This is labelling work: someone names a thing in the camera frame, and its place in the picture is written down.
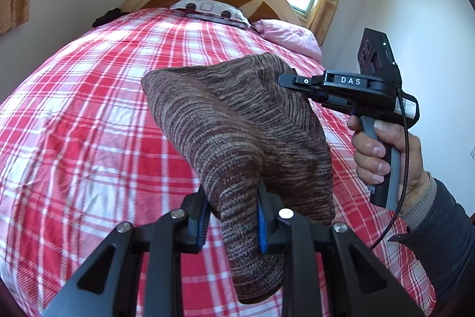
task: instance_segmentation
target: sleeve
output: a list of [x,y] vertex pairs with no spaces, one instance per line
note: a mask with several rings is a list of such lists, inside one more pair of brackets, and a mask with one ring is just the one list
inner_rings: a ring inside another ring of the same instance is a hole
[[429,277],[438,302],[459,290],[475,259],[475,228],[443,183],[435,180],[436,194],[427,215],[408,234],[389,239],[412,250]]
[[403,212],[401,210],[400,217],[406,222],[411,230],[415,230],[419,224],[422,223],[424,218],[429,214],[429,211],[434,203],[437,194],[437,183],[429,174],[429,186],[426,189],[424,195],[415,203],[409,210]]

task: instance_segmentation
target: dark jacket sleeve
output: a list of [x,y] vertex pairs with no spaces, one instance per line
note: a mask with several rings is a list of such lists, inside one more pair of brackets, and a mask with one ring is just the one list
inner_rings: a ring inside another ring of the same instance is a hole
[[473,275],[475,228],[443,183],[436,183],[434,203],[421,224],[390,240],[414,252],[434,287],[437,304],[444,305],[461,291],[467,274]]

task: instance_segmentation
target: red plaid bedsheet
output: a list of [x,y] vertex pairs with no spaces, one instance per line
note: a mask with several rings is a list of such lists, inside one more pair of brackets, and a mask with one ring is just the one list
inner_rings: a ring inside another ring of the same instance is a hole
[[[153,222],[199,186],[153,121],[142,76],[264,52],[301,75],[324,70],[249,31],[143,10],[65,46],[0,106],[0,275],[29,316],[44,310],[116,224]],[[390,213],[369,204],[356,177],[346,117],[316,103],[313,108],[331,148],[336,220],[370,245]],[[399,220],[394,229],[405,226]],[[429,313],[434,290],[414,254],[386,241],[375,253]],[[203,253],[182,258],[182,276],[186,316],[280,315],[281,290],[259,304],[237,301],[213,217]]]

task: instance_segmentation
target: black cable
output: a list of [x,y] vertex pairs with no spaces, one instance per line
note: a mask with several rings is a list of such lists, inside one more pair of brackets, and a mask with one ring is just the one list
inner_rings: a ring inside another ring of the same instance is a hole
[[402,115],[402,123],[404,126],[404,139],[406,143],[406,157],[404,161],[404,178],[402,180],[402,193],[401,193],[401,199],[399,199],[398,206],[396,207],[396,211],[391,218],[390,222],[388,223],[388,226],[386,229],[383,231],[383,233],[378,237],[376,242],[372,244],[370,247],[370,250],[373,250],[379,243],[384,239],[386,234],[388,234],[389,230],[391,230],[391,227],[393,226],[394,222],[399,216],[399,213],[401,212],[402,204],[404,203],[404,199],[406,197],[406,191],[408,189],[408,177],[409,177],[409,131],[408,131],[408,122],[406,120],[406,111],[404,109],[404,101],[401,97],[402,90],[398,88],[397,90],[397,96],[398,96],[398,101],[399,101],[399,107],[401,108],[401,115]]

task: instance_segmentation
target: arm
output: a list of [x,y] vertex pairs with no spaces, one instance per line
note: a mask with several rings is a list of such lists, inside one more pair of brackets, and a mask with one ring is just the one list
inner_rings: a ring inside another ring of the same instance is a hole
[[[390,166],[381,159],[384,147],[361,132],[359,120],[352,116],[348,127],[355,130],[352,143],[356,148],[358,177],[366,184],[381,183]],[[378,136],[401,151],[404,165],[404,131],[400,125],[376,121]],[[390,240],[406,245],[416,255],[434,286],[438,304],[445,304],[460,291],[472,263],[475,263],[475,229],[441,183],[424,171],[420,140],[409,138],[408,191],[401,216],[409,233]]]

